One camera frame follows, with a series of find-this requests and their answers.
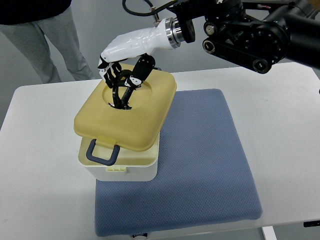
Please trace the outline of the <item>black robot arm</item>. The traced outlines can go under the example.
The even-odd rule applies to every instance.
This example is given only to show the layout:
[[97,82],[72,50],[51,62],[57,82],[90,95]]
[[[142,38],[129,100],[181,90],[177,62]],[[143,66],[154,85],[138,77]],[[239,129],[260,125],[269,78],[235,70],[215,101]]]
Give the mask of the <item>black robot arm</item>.
[[319,68],[319,10],[307,0],[172,0],[151,6],[175,14],[177,37],[195,41],[193,20],[205,18],[203,49],[254,72],[265,74],[282,59]]

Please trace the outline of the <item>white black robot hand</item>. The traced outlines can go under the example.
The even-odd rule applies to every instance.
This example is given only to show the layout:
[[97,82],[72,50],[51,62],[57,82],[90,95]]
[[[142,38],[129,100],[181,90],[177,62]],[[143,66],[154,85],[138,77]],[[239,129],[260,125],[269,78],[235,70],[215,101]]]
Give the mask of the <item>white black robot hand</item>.
[[138,56],[147,61],[155,50],[173,50],[183,41],[179,22],[175,18],[166,18],[157,26],[119,35],[100,54],[99,74],[107,86],[113,88],[122,70],[119,62]]

